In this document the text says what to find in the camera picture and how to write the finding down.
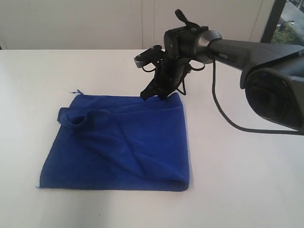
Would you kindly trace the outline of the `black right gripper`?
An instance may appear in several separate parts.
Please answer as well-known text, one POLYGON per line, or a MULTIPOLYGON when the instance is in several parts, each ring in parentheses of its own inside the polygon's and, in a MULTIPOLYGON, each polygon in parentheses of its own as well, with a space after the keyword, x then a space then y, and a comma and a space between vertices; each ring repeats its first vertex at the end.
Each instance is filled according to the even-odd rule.
POLYGON ((189 71, 189 58, 164 57, 156 69, 154 80, 140 92, 140 98, 147 101, 150 97, 158 96, 160 100, 165 100, 177 90, 189 71))

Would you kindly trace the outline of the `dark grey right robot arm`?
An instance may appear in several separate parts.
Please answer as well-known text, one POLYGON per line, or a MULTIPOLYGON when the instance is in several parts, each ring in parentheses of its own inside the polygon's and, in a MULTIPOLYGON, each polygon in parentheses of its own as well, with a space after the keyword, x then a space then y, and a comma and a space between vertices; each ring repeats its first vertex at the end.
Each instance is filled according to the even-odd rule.
POLYGON ((281 125, 283 130, 258 133, 303 135, 304 48, 223 39, 208 27, 184 26, 164 34, 156 45, 134 58, 138 68, 154 65, 154 77, 141 92, 143 100, 165 99, 184 85, 193 71, 191 61, 204 65, 223 63, 241 71, 240 88, 252 110, 261 118, 281 125))

